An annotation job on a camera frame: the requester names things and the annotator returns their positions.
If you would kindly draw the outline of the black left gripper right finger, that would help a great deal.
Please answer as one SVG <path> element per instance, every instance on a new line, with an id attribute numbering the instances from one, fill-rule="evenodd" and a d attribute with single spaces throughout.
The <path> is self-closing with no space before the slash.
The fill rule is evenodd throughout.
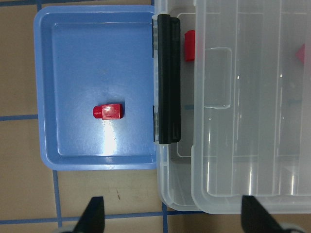
<path id="1" fill-rule="evenodd" d="M 285 230 L 254 196 L 242 197 L 242 229 L 245 233 L 284 233 Z"/>

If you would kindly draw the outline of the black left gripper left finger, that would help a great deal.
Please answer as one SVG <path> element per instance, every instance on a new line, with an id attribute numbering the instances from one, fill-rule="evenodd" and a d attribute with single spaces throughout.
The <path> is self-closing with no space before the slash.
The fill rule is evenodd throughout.
<path id="1" fill-rule="evenodd" d="M 73 229 L 74 233 L 103 233 L 105 213 L 103 196 L 92 197 L 81 218 Z"/>

